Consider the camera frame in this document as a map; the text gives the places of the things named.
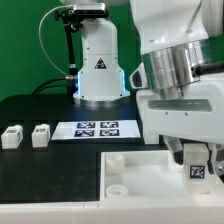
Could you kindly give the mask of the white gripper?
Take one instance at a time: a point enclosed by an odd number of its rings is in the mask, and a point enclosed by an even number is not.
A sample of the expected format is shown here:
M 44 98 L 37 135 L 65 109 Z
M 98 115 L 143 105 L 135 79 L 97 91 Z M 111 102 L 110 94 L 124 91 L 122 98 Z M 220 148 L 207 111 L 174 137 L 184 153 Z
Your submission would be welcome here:
M 182 100 L 173 101 L 160 100 L 150 90 L 139 90 L 136 101 L 144 130 L 164 136 L 174 162 L 183 164 L 179 138 L 207 142 L 209 172 L 224 175 L 223 81 L 193 83 L 184 88 Z

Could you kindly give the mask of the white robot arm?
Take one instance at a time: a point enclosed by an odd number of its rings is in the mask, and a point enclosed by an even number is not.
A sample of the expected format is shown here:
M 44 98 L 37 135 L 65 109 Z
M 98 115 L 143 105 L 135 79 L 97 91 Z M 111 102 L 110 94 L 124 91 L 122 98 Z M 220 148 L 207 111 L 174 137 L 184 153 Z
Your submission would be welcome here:
M 189 172 L 218 171 L 224 145 L 224 66 L 209 58 L 210 6 L 222 0 L 60 0 L 82 35 L 77 102 L 106 103 L 128 88 L 143 139 L 165 141 Z

